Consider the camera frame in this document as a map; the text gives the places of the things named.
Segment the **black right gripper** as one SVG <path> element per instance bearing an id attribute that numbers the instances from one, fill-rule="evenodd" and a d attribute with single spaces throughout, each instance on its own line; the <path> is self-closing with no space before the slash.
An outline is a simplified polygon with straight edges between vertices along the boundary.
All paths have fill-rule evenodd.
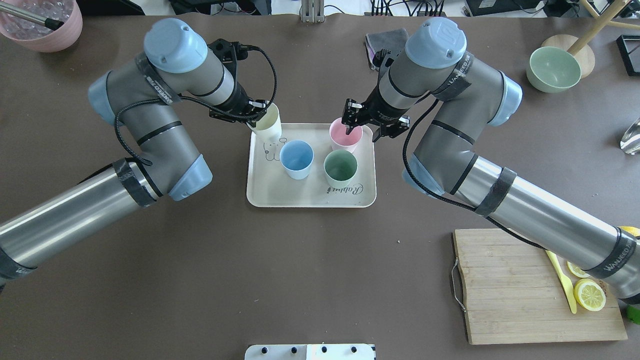
<path id="1" fill-rule="evenodd" d="M 356 100 L 346 99 L 341 122 L 346 125 L 347 136 L 362 126 L 368 124 L 377 126 L 372 136 L 372 142 L 377 142 L 382 137 L 394 139 L 409 130 L 410 120 L 404 117 L 407 111 L 407 109 L 398 109 L 388 104 L 382 97 L 379 86 L 376 86 L 361 104 Z"/>

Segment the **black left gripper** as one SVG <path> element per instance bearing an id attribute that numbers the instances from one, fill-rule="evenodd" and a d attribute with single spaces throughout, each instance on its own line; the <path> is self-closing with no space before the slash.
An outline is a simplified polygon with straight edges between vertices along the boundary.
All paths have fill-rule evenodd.
<path id="1" fill-rule="evenodd" d="M 252 100 L 247 96 L 242 85 L 234 84 L 230 98 L 222 104 L 213 105 L 209 110 L 209 116 L 229 123 L 246 123 L 248 126 L 256 126 L 265 114 L 256 114 L 269 106 L 268 100 Z"/>

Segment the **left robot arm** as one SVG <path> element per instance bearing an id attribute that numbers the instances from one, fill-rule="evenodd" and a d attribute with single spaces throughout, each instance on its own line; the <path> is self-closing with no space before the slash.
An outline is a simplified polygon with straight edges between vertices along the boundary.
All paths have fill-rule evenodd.
<path id="1" fill-rule="evenodd" d="M 181 201 L 208 186 L 210 167 L 173 105 L 192 101 L 212 118 L 254 129 L 273 100 L 250 98 L 238 82 L 237 63 L 249 51 L 260 48 L 224 39 L 206 43 L 178 18 L 154 23 L 143 51 L 87 92 L 129 157 L 3 223 L 1 285 L 164 195 Z"/>

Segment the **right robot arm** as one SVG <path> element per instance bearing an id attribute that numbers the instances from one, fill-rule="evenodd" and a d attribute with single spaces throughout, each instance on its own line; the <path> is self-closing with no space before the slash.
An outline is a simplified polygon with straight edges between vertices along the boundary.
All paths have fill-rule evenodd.
<path id="1" fill-rule="evenodd" d="M 395 138 L 409 129 L 405 114 L 425 95 L 441 107 L 407 160 L 407 182 L 436 199 L 455 196 L 460 207 L 562 256 L 627 305 L 639 305 L 639 243 L 629 231 L 474 152 L 487 126 L 500 126 L 517 111 L 522 88 L 471 54 L 466 34 L 451 19 L 427 19 L 368 98 L 345 101 L 342 123 L 348 133 L 375 125 L 377 139 Z"/>

